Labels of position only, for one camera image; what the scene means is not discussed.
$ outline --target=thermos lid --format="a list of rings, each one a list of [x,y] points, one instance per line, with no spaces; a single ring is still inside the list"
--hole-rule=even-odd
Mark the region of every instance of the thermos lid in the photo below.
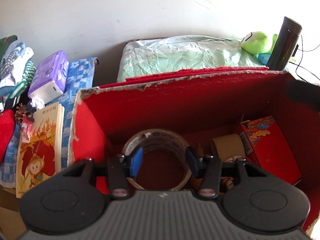
[[[288,28],[290,31],[296,33],[297,35],[300,35],[302,31],[302,26],[299,23],[295,22],[294,20],[286,16],[283,19],[282,25]]]

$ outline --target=cable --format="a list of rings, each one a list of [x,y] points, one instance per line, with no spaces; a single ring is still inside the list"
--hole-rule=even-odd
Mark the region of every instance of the cable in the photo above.
[[[301,60],[300,60],[299,64],[295,64],[295,63],[290,62],[291,64],[294,64],[294,65],[297,66],[297,68],[296,68],[296,75],[297,75],[299,78],[301,78],[304,82],[309,83],[309,82],[306,81],[304,78],[302,78],[301,76],[299,76],[298,73],[297,73],[298,67],[302,67],[303,69],[305,69],[306,71],[308,71],[310,74],[314,75],[318,80],[320,80],[315,74],[313,74],[312,72],[310,72],[309,70],[307,70],[307,69],[304,68],[303,66],[300,66],[301,61],[302,61],[302,58],[303,58],[303,52],[305,52],[305,50],[303,50],[303,39],[302,39],[302,35],[301,35],[301,46],[302,46],[302,49],[300,49],[300,50],[302,51],[302,56],[301,56]]]
[[[310,52],[310,51],[314,51],[315,49],[318,49],[318,47],[320,47],[320,44],[318,45],[318,46],[316,46],[314,49],[312,49],[312,50],[303,50],[303,48],[302,49],[298,49],[298,50],[300,50],[300,51],[304,51],[304,52]]]

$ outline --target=cartoon monkey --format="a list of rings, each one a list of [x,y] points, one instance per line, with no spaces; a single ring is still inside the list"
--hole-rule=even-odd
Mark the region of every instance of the cartoon monkey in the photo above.
[[[34,156],[29,162],[28,171],[31,174],[29,188],[38,185],[43,180],[43,173],[41,172],[44,167],[44,159],[39,156]]]

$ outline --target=thermos bottle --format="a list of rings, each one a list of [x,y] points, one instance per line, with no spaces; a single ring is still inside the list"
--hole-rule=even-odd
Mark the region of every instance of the thermos bottle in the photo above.
[[[301,30],[302,27],[299,23],[284,17],[278,39],[267,63],[270,70],[284,70],[297,44]]]

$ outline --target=tape roll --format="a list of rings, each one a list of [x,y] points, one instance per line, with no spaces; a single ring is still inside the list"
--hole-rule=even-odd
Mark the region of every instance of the tape roll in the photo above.
[[[144,153],[153,150],[164,150],[172,152],[181,162],[184,169],[183,180],[177,186],[169,190],[181,189],[189,180],[191,176],[191,171],[186,163],[185,158],[186,148],[189,146],[189,144],[180,135],[173,131],[165,129],[144,130],[135,134],[127,141],[127,143],[124,145],[122,149],[122,154],[128,156],[138,146],[143,148]],[[128,181],[136,189],[144,189],[134,179],[128,178]]]
[[[230,134],[212,139],[219,158],[224,162],[234,156],[245,157],[244,147],[238,134]]]

